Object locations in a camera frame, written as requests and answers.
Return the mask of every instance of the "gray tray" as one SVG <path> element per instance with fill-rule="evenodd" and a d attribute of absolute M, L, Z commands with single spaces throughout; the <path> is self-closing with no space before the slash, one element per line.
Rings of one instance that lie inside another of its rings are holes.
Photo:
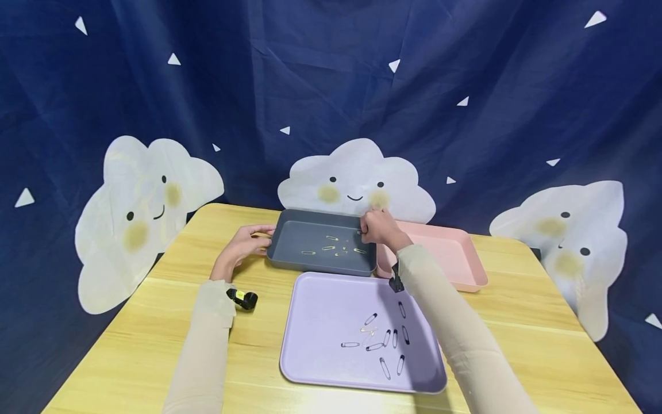
<path fill-rule="evenodd" d="M 362 243 L 360 228 L 358 217 L 284 210 L 267 257 L 277 268 L 370 276 L 377 245 Z"/>

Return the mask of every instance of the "navy blue fabric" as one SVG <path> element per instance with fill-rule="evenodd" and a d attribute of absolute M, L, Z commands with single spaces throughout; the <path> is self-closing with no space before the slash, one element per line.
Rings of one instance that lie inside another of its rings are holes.
<path fill-rule="evenodd" d="M 662 316 L 661 19 L 646 0 L 5 0 L 3 410 L 39 412 L 117 313 L 81 309 L 73 231 L 128 134 L 177 140 L 219 170 L 220 201 L 272 209 L 296 160 L 367 137 L 416 166 L 431 224 L 471 233 L 541 189 L 622 182 L 628 251 L 598 347 L 662 413 L 662 330 L 643 321 Z M 24 187 L 36 202 L 15 209 Z"/>

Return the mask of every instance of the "human arm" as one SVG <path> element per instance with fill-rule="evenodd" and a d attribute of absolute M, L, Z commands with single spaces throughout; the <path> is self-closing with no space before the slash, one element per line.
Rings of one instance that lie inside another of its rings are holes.
<path fill-rule="evenodd" d="M 436 333 L 470 412 L 537 413 L 494 336 L 430 252 L 413 244 L 388 211 L 366 213 L 361 231 L 364 242 L 385 244 L 396 253 L 402 282 Z"/>
<path fill-rule="evenodd" d="M 220 413 L 228 355 L 228 336 L 236 315 L 234 302 L 226 295 L 232 273 L 249 254 L 264 254 L 275 226 L 239 229 L 220 253 L 209 280 L 203 283 L 193 306 L 191 326 L 179 355 L 163 413 Z"/>

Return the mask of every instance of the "cloud cutout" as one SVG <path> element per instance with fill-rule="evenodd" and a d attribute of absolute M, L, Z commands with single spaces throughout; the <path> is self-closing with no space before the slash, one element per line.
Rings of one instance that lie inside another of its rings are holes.
<path fill-rule="evenodd" d="M 427 223 L 436 213 L 430 194 L 418 186 L 418 172 L 404 158 L 384 158 L 379 147 L 359 138 L 331 155 L 302 158 L 278 186 L 286 209 L 360 216 L 371 206 L 388 207 L 402 221 Z"/>
<path fill-rule="evenodd" d="M 490 224 L 490 234 L 539 248 L 542 264 L 597 342 L 608 327 L 607 291 L 623 268 L 623 185 L 598 181 L 539 191 Z"/>
<path fill-rule="evenodd" d="M 76 224 L 83 309 L 96 315 L 129 298 L 186 214 L 223 192 L 216 168 L 180 143 L 159 139 L 148 148 L 133 136 L 116 138 L 106 151 L 103 185 Z"/>

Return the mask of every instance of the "hand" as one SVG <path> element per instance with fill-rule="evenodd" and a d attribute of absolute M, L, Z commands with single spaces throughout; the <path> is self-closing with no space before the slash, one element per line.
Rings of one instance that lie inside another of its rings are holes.
<path fill-rule="evenodd" d="M 413 244 L 409 236 L 400 230 L 388 209 L 372 208 L 361 217 L 361 241 L 385 244 L 393 253 Z"/>
<path fill-rule="evenodd" d="M 272 236 L 275 229 L 275 225 L 240 227 L 232 240 L 218 255 L 209 279 L 225 279 L 226 282 L 230 283 L 234 268 L 239 266 L 246 257 L 251 254 L 261 256 L 266 254 L 266 248 L 271 244 L 271 238 L 260 236 L 257 233 Z"/>

